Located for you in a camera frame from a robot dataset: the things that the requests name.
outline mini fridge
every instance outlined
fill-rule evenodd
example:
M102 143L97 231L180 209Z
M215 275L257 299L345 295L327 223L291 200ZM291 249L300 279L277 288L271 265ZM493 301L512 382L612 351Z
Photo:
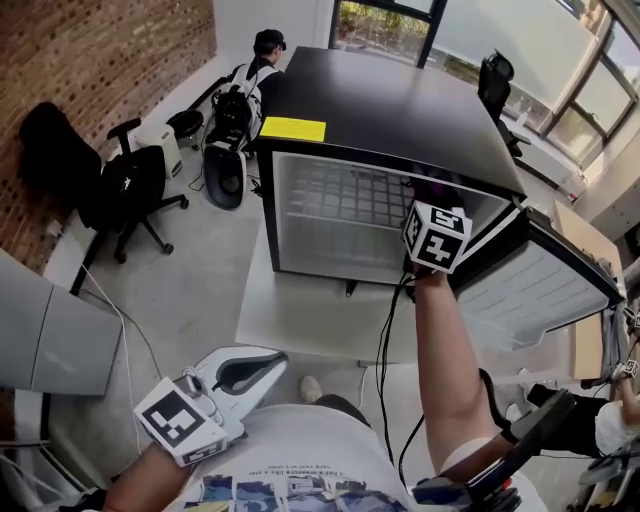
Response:
M256 140L275 272L397 284L402 228L419 199L463 207L472 220L449 281L468 328L500 346L534 345L623 300L548 219L522 208L515 164L468 84L438 70L298 48L267 115L326 123L321 140Z

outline window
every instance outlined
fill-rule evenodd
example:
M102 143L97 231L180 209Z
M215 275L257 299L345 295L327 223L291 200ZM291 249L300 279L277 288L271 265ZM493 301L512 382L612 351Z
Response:
M495 50L514 67L503 115L583 168L625 122L640 47L603 0L337 0L331 47L439 69L477 88Z
M596 35L607 12L600 0L556 0L571 13L583 27Z
M429 24L397 12L356 2L340 2L333 47L368 53L415 66Z
M513 84L511 85L511 94L507 98L505 112L514 118L527 114L525 124L535 132L540 131L547 116L551 114L551 110Z
M602 144L598 132L578 112L569 107L549 133L552 142L567 156L584 160Z
M607 133L627 107L629 95L606 66L598 62L576 103Z
M640 82L640 50L618 22L613 24L606 53L620 73L635 88Z

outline yellow sticky note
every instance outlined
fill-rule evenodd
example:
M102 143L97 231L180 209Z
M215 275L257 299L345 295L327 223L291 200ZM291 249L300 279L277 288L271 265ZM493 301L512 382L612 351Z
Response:
M285 139L311 140L324 142L327 123L291 119L288 117L267 117L262 125L260 135L265 137L282 137Z

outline shoe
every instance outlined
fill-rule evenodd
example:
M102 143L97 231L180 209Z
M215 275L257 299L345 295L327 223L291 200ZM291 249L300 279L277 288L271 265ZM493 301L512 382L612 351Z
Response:
M322 396L322 388L315 377L305 375L300 379L300 400L310 405Z
M515 423L520 418L522 418L522 413L520 412L520 408L516 404L511 404L507 407L507 410L504 413L504 417L507 418L511 423Z

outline fridge shelf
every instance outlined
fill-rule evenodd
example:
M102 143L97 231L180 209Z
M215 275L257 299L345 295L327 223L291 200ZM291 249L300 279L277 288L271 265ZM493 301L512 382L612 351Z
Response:
M300 169L290 182L286 214L399 231L413 189L390 173L345 170L325 162Z

